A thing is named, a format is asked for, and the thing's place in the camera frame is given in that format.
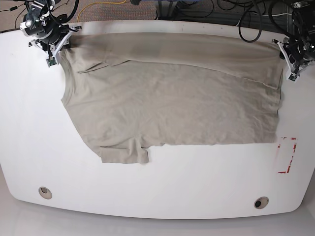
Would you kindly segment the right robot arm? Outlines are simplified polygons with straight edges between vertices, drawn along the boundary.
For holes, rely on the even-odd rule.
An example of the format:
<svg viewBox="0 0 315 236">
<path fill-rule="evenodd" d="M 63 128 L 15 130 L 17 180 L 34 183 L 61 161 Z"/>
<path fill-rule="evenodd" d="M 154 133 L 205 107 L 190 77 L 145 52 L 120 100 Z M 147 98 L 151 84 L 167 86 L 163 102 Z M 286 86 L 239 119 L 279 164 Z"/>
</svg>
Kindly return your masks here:
<svg viewBox="0 0 315 236">
<path fill-rule="evenodd" d="M 25 36 L 34 37 L 28 43 L 47 55 L 48 66 L 60 63 L 60 51 L 69 46 L 69 39 L 73 33 L 82 29 L 81 26 L 71 27 L 67 23 L 74 17 L 79 1 L 74 2 L 73 10 L 69 15 L 54 16 L 53 11 L 58 0 L 32 0 L 27 7 L 27 14 L 20 23 L 20 30 Z"/>
</svg>

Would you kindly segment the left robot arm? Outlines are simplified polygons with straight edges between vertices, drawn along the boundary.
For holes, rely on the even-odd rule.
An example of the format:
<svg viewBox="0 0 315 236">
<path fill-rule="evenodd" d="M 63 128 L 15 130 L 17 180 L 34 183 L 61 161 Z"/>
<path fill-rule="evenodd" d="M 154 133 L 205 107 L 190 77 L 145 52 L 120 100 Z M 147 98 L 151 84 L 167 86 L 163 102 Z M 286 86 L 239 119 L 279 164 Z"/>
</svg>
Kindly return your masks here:
<svg viewBox="0 0 315 236">
<path fill-rule="evenodd" d="M 293 32 L 281 28 L 274 20 L 273 8 L 282 3 L 290 9 Z M 280 49 L 280 58 L 290 70 L 287 79 L 296 82 L 301 73 L 315 63 L 315 2 L 313 0 L 274 0 L 270 3 L 268 17 L 285 35 L 282 41 L 272 40 Z"/>
</svg>

